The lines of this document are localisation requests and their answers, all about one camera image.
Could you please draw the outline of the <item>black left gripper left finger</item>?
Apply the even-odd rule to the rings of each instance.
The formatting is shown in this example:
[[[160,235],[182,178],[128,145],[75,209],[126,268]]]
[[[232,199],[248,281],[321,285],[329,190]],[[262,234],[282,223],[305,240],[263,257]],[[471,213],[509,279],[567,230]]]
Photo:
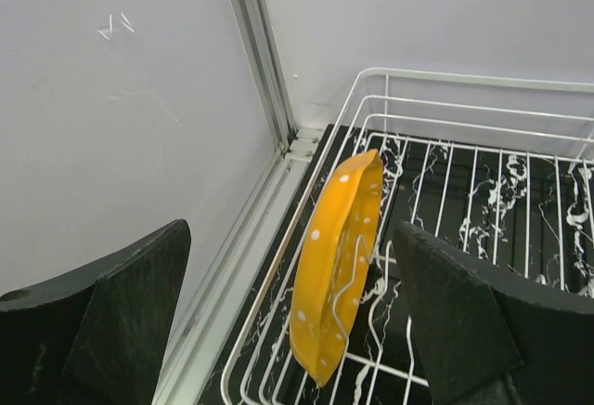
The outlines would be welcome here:
[[[4,404],[150,404],[191,245],[176,219],[1,297]]]

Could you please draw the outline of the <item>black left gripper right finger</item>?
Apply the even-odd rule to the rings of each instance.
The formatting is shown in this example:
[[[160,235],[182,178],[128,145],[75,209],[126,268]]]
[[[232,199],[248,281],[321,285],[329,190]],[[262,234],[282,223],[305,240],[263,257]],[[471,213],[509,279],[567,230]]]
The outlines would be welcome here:
[[[435,404],[590,404],[593,302],[400,222],[395,257]]]

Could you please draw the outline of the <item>orange polka dot plate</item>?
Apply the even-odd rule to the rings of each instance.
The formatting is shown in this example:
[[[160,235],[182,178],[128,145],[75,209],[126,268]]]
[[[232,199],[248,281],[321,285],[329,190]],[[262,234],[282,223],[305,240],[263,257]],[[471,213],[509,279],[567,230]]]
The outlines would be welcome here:
[[[325,386],[338,369],[366,284],[381,212],[383,161],[356,154],[329,177],[317,203],[293,284],[293,356]]]

